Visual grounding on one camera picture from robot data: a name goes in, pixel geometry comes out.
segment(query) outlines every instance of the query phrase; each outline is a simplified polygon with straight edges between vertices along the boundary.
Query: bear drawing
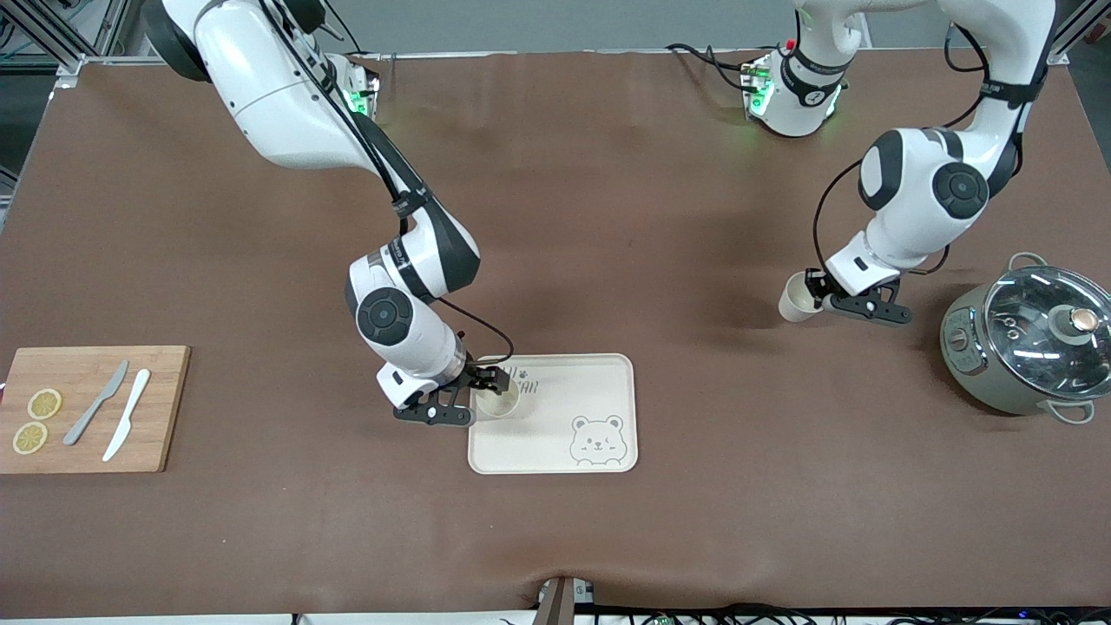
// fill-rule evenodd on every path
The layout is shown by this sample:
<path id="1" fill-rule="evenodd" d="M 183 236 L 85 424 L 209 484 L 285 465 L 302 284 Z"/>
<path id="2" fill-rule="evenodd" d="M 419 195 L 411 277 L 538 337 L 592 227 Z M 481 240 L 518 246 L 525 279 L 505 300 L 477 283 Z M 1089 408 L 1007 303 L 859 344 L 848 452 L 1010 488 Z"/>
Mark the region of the bear drawing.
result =
<path id="1" fill-rule="evenodd" d="M 571 442 L 571 458 L 582 465 L 618 465 L 629 453 L 621 436 L 624 422 L 617 415 L 605 421 L 592 422 L 579 416 L 571 422 L 574 440 Z"/>

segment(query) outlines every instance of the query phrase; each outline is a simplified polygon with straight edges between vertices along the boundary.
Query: brown table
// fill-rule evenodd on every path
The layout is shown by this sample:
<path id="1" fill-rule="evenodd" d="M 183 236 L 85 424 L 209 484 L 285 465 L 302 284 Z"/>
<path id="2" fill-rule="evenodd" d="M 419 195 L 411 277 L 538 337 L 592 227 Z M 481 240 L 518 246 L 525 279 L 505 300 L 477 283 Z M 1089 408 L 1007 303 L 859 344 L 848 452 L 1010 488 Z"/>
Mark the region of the brown table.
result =
<path id="1" fill-rule="evenodd" d="M 166 473 L 0 480 L 0 615 L 512 608 L 556 575 L 641 605 L 1111 603 L 1111 405 L 1079 429 L 1003 419 L 935 347 L 948 303 L 1013 251 L 1111 283 L 1109 177 L 1067 71 L 1025 170 L 943 271 L 904 281 L 918 319 L 894 331 L 787 326 L 775 300 L 813 261 L 832 175 L 968 105 L 975 77 L 940 52 L 862 53 L 800 140 L 745 122 L 689 58 L 379 67 L 380 121 L 482 248 L 457 302 L 523 353 L 628 355 L 637 467 L 479 476 L 464 432 L 394 421 L 342 294 L 394 231 L 381 184 L 271 165 L 208 84 L 87 67 L 0 236 L 0 361 L 193 356 Z M 853 187 L 827 206 L 830 250 L 869 218 Z"/>

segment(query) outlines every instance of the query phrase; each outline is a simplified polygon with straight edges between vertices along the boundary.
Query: cutting board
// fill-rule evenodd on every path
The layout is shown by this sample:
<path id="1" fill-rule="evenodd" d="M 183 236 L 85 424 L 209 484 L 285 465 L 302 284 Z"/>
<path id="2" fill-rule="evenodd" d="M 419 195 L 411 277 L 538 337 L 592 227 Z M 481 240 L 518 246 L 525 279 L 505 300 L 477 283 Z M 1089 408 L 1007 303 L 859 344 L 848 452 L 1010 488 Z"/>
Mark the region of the cutting board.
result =
<path id="1" fill-rule="evenodd" d="M 76 445 L 62 445 L 70 427 L 104 390 L 122 361 L 123 384 L 104 402 Z M 0 474 L 13 473 L 152 473 L 166 466 L 189 349 L 180 345 L 126 347 L 28 347 L 16 352 L 7 389 L 0 400 Z M 150 382 L 131 414 L 131 434 L 111 461 L 101 457 L 128 403 L 139 370 L 150 370 Z M 12 448 L 16 431 L 33 421 L 27 403 L 37 392 L 53 389 L 61 410 L 41 422 L 47 444 L 26 456 Z"/>

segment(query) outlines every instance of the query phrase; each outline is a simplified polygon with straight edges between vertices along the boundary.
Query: lemon slice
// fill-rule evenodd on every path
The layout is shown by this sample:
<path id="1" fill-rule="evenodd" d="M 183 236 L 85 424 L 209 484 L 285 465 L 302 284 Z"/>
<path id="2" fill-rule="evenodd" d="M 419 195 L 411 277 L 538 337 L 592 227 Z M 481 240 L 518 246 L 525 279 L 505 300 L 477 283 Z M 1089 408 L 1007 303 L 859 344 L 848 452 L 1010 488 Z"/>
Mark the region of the lemon slice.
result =
<path id="1" fill-rule="evenodd" d="M 47 426 L 39 422 L 26 423 L 16 431 L 16 437 L 11 440 L 11 447 L 21 456 L 33 454 L 47 444 L 48 432 Z"/>
<path id="2" fill-rule="evenodd" d="M 52 389 L 43 389 L 27 403 L 27 414 L 32 420 L 49 420 L 62 407 L 62 394 Z"/>

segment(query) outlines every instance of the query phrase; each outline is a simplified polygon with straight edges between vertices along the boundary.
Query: knife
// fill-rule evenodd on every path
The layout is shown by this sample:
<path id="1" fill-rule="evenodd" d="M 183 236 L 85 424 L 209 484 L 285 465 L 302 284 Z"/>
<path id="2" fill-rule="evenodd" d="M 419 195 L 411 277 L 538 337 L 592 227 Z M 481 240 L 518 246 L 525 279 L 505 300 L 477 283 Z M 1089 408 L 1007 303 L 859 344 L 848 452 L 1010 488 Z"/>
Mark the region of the knife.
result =
<path id="1" fill-rule="evenodd" d="M 120 425 L 116 426 L 116 434 L 112 435 L 112 442 L 108 444 L 108 450 L 104 452 L 104 457 L 101 462 L 107 463 L 112 460 L 112 456 L 120 451 L 120 446 L 123 445 L 123 441 L 127 440 L 128 434 L 131 433 L 131 413 L 136 410 L 136 404 L 139 403 L 139 396 L 142 395 L 144 389 L 147 389 L 147 381 L 150 380 L 150 370 L 139 370 L 136 374 L 136 382 L 131 385 L 131 396 L 128 397 L 128 405 L 123 407 L 123 416 L 120 417 Z"/>
<path id="2" fill-rule="evenodd" d="M 84 429 L 89 427 L 89 422 L 92 421 L 92 416 L 100 410 L 100 405 L 110 400 L 113 395 L 116 395 L 116 392 L 120 390 L 120 385 L 123 384 L 123 376 L 126 375 L 128 375 L 127 361 L 120 363 L 120 369 L 116 370 L 116 374 L 112 375 L 112 380 L 108 381 L 108 386 L 104 387 L 104 391 L 100 392 L 100 397 L 97 397 L 97 401 L 92 403 L 92 406 L 89 406 L 89 410 L 84 412 L 84 415 L 82 415 L 81 419 L 73 424 L 73 427 L 66 433 L 66 438 L 62 440 L 63 444 L 73 445 L 79 438 L 81 438 L 81 435 L 84 434 Z"/>

